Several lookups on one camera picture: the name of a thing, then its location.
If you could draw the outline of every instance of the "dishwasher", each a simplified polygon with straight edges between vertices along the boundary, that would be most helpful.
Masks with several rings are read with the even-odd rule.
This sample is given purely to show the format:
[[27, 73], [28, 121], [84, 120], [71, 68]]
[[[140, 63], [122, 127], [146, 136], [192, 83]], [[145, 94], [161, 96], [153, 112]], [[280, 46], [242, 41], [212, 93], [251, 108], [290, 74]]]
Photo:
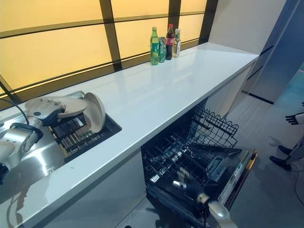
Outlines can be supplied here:
[[256, 150], [235, 148], [238, 125], [204, 108], [203, 101], [141, 147], [147, 196], [195, 228], [218, 227], [186, 191], [173, 186], [183, 168], [204, 192], [228, 210], [252, 165]]

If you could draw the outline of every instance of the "metal robot arm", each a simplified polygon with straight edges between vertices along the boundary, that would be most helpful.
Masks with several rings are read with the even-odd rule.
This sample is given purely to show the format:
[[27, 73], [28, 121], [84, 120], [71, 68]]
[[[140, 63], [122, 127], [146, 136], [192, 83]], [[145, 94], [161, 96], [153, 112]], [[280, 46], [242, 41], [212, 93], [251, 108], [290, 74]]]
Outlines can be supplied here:
[[304, 124], [304, 113], [287, 115], [285, 118], [291, 125]]
[[207, 194], [204, 193], [201, 185], [191, 177], [191, 175], [183, 168], [177, 171], [178, 177], [181, 181], [187, 181], [187, 183], [173, 181], [173, 186], [180, 189], [184, 189], [189, 192], [198, 205], [204, 205], [209, 208], [210, 214], [217, 222], [219, 228], [238, 228], [237, 225], [231, 220], [230, 213], [215, 199], [211, 199]]
[[49, 126], [65, 106], [50, 99], [37, 99], [27, 111], [29, 124], [13, 123], [0, 139], [0, 184], [16, 167], [23, 155], [43, 136], [42, 126]]

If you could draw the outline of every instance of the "yellow backlit panel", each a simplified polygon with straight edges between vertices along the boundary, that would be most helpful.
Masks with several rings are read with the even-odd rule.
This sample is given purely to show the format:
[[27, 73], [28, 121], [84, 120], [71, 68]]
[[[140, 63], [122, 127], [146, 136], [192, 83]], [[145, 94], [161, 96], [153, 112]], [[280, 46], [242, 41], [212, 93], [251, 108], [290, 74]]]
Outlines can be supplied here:
[[157, 27], [158, 37], [165, 37], [167, 25], [168, 18], [115, 23], [120, 58], [149, 51], [152, 27]]
[[205, 11], [207, 0], [181, 0], [180, 12]]
[[200, 37], [204, 14], [180, 16], [179, 28], [182, 42]]
[[12, 89], [112, 61], [104, 25], [0, 39], [0, 56]]
[[99, 0], [0, 0], [0, 31], [95, 19]]
[[168, 14], [169, 0], [111, 0], [114, 18]]

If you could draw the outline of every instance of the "floor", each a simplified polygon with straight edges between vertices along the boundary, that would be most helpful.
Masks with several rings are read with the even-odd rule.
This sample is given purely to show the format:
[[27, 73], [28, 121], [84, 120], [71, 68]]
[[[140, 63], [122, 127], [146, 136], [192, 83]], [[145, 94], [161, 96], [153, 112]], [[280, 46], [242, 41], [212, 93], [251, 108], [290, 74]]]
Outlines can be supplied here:
[[[254, 148], [258, 159], [230, 213], [239, 228], [302, 228], [304, 206], [294, 192], [297, 172], [287, 172], [269, 160], [285, 158], [278, 145], [292, 148], [304, 133], [304, 125], [289, 125], [285, 115], [304, 112], [304, 72], [299, 71], [274, 105], [240, 94], [227, 119], [239, 124], [238, 146]], [[304, 169], [304, 161], [294, 163]], [[297, 192], [304, 201], [304, 172]], [[158, 202], [143, 200], [117, 228], [189, 228]]]

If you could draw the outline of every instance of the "black shoe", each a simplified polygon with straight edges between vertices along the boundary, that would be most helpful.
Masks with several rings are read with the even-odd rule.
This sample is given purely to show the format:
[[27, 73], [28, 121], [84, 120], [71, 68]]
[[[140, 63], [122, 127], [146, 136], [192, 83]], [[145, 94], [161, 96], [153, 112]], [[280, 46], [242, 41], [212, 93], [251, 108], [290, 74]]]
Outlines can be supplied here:
[[283, 169], [287, 170], [287, 171], [290, 171], [291, 170], [291, 165], [287, 165], [285, 160], [283, 159], [279, 159], [279, 158], [276, 158], [274, 156], [270, 156], [269, 159], [277, 164], [278, 166], [281, 166]]
[[286, 155], [290, 155], [290, 152], [292, 151], [292, 149], [289, 149], [289, 148], [281, 146], [281, 145], [279, 145], [278, 148], [280, 149], [280, 151], [282, 151]]

